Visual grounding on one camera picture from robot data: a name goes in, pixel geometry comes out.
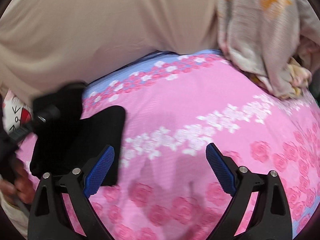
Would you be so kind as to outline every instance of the metal screw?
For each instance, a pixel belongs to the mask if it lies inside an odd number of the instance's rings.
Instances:
[[[46,172],[45,174],[43,174],[42,176],[44,179],[47,179],[50,177],[50,173]]]
[[[239,168],[239,171],[242,172],[242,173],[247,173],[248,172],[248,168],[247,167],[244,167],[244,166],[241,166]]]
[[[73,173],[74,175],[78,175],[80,172],[81,172],[81,169],[80,169],[80,168],[75,168],[75,169],[73,169],[73,171],[72,171],[72,173]]]
[[[270,171],[270,174],[272,177],[278,176],[278,172],[276,172],[276,171]]]

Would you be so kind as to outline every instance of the white flower print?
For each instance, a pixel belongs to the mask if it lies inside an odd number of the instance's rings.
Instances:
[[[153,152],[150,152],[148,154],[148,158],[150,160],[153,160],[155,157],[160,157],[161,156],[161,152],[160,151],[153,151]]]
[[[162,67],[164,63],[165,63],[164,61],[157,61],[157,62],[155,63],[155,66],[156,66],[156,67]]]
[[[196,117],[198,123],[185,125],[183,129],[170,131],[161,126],[151,133],[143,133],[135,138],[125,138],[126,148],[123,147],[121,150],[121,166],[128,167],[133,158],[143,154],[150,160],[154,160],[161,156],[159,147],[166,147],[160,148],[166,151],[177,151],[177,154],[190,156],[204,154],[205,146],[214,141],[213,137],[222,130],[235,133],[241,128],[239,125],[241,122],[249,122],[251,119],[263,125],[268,115],[272,114],[272,107],[279,107],[279,104],[265,95],[257,95],[254,98],[255,101],[242,107],[228,104],[221,113],[215,110],[206,116],[198,116]]]
[[[162,145],[166,147],[170,147],[173,151],[177,149],[174,138],[169,135],[164,136]]]
[[[211,126],[207,126],[203,128],[203,134],[211,137],[212,135],[214,135],[216,133],[215,129]]]
[[[197,58],[195,58],[194,61],[195,61],[195,62],[198,62],[198,63],[202,63],[202,62],[205,62],[205,59],[204,59],[204,58],[201,58],[201,57],[197,57]]]
[[[188,131],[187,130],[177,130],[174,138],[179,143],[184,143],[188,139]]]
[[[165,70],[166,70],[167,72],[172,72],[172,71],[174,71],[174,70],[176,70],[176,69],[177,69],[176,66],[170,66],[170,67],[167,67]]]
[[[205,141],[202,138],[193,138],[192,140],[190,140],[189,142],[189,147],[191,149],[194,149],[196,151],[199,151],[202,149],[202,147],[204,146]]]
[[[96,91],[93,91],[93,92],[89,95],[89,97],[94,97],[96,94],[97,94],[97,92],[96,92]]]
[[[146,152],[153,152],[156,148],[155,142],[153,141],[146,141],[145,145],[143,146],[143,150]]]
[[[136,138],[133,140],[133,147],[140,147],[143,142],[142,136],[138,135]]]
[[[163,133],[160,130],[157,130],[151,134],[151,140],[155,142],[161,142],[162,138],[163,138]]]
[[[121,168],[128,168],[129,167],[129,161],[126,159],[121,159],[120,160],[120,167]]]
[[[138,76],[139,75],[139,71],[136,72],[132,72],[129,76]]]
[[[109,84],[109,86],[110,86],[110,87],[114,87],[114,85],[117,84],[118,82],[119,82],[119,80],[113,80],[113,81]]]
[[[177,78],[178,78],[177,74],[171,74],[170,76],[167,76],[165,79],[171,81],[171,80],[175,80]]]
[[[185,125],[185,128],[188,131],[187,139],[191,140],[194,137],[198,137],[202,134],[202,125],[193,124],[193,125]]]
[[[123,83],[121,83],[120,85],[118,85],[118,86],[114,89],[114,91],[117,92],[117,91],[119,91],[119,90],[122,89],[122,88],[123,88]]]
[[[188,55],[181,55],[178,57],[178,60],[183,60],[184,58],[189,58]]]
[[[108,99],[108,101],[109,101],[109,102],[112,102],[112,101],[117,100],[118,98],[119,98],[119,95],[116,94],[116,95],[113,95],[112,97],[110,97],[110,98]]]
[[[129,150],[125,149],[123,151],[123,158],[126,159],[126,160],[131,160],[135,156],[136,156],[136,151],[133,150],[133,149],[129,149]]]
[[[194,149],[184,149],[182,150],[183,154],[191,155],[191,156],[196,156],[197,152]]]
[[[96,102],[99,102],[100,100],[101,100],[101,96],[97,96],[95,99],[94,99],[94,102],[96,103]]]
[[[145,75],[141,78],[142,81],[147,81],[152,78],[152,75]]]

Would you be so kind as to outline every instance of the black tool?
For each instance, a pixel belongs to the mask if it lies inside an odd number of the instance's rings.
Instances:
[[[289,204],[276,171],[265,175],[238,167],[213,143],[206,157],[224,192],[233,197],[207,240],[292,240]],[[259,193],[251,220],[247,230],[235,236],[252,192]]]
[[[114,159],[113,147],[107,145],[84,167],[63,176],[42,176],[32,203],[28,240],[114,240],[92,208],[89,197],[97,192]],[[68,193],[78,220],[86,234],[73,230],[62,193]]]

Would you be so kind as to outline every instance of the blue gripper pad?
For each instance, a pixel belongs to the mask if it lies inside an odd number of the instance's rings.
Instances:
[[[235,177],[224,162],[222,153],[220,153],[212,144],[207,146],[205,153],[223,191],[234,197],[237,191]]]
[[[114,159],[115,150],[109,146],[85,178],[83,193],[87,198],[97,193]]]

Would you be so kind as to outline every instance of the pink bedsheet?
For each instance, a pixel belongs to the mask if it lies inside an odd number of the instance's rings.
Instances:
[[[135,83],[139,79],[144,83]],[[128,82],[136,85],[126,90]],[[320,200],[320,112],[309,92],[280,102],[210,54],[158,62],[106,90],[84,101],[83,117],[111,105],[127,110],[119,184],[90,198],[115,239],[206,239],[230,201],[205,158],[211,142],[252,172],[278,171],[294,236],[313,214]],[[27,164],[34,141],[29,138],[21,149]],[[249,222],[255,198],[238,233]],[[67,197],[66,203],[82,232]]]

